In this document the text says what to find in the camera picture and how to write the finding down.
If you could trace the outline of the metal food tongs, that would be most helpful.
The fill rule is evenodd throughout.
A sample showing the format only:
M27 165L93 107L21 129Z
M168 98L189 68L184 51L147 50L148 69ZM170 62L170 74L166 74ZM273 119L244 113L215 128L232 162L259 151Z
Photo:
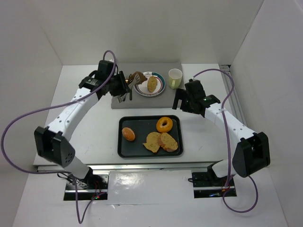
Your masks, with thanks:
M129 96L129 92L136 85L136 79L139 79L139 77L135 77L135 79L131 83L127 82L126 92L123 95L117 97L119 103L124 102L127 96Z

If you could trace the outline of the dark brown bread piece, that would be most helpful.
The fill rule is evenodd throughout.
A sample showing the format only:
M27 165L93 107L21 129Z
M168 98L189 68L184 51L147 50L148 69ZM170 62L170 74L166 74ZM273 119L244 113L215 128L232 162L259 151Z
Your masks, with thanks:
M129 78L128 78L128 82L131 83L135 77L139 77L139 79L136 79L136 84L142 84L143 82L145 82L147 80L147 78L143 75L143 73L136 71L133 74L130 74Z

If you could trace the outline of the small orange bun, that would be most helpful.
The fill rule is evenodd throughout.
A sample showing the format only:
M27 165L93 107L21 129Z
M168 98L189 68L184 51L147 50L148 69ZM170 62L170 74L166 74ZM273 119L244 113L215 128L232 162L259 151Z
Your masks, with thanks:
M122 135L127 141L134 141L135 140L135 133L131 128L124 127L122 129Z

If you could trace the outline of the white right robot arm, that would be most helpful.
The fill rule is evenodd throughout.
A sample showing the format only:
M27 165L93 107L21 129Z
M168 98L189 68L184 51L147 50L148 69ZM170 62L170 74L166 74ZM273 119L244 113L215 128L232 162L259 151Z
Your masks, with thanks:
M176 90L172 108L178 107L183 112L203 116L229 135L231 157L210 165L208 171L211 176L239 175L246 178L270 165L268 136L243 125L222 107L214 95L207 96L200 81L191 79L185 84L185 89Z

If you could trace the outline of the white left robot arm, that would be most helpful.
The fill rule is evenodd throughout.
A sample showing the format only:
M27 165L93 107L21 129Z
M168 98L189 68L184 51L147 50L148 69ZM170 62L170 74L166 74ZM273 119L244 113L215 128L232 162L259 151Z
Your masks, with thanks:
M95 181L93 170L76 157L70 139L83 117L102 96L110 93L121 100L130 91L124 73L118 71L114 63L101 60L98 69L80 82L72 104L46 127L36 128L34 137L38 155L61 166L85 184Z

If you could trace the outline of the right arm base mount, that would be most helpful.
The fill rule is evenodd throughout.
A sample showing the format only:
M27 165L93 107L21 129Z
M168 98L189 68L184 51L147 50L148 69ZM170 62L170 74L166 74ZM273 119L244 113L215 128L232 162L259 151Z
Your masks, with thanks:
M212 178L207 172L192 172L188 181L192 183L194 189L194 198L219 198L226 192L227 197L236 197L235 183L230 180L225 187L227 177Z

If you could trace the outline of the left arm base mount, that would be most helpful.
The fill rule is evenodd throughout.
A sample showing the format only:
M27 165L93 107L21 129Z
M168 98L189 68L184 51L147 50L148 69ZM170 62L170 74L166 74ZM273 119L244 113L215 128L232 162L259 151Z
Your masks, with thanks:
M76 199L76 188L78 192L79 201L105 201L108 199L108 180L109 174L98 175L97 179L92 183L86 184L76 178L77 186L71 175L68 174L57 174L61 179L66 182L64 190L64 201L75 201Z

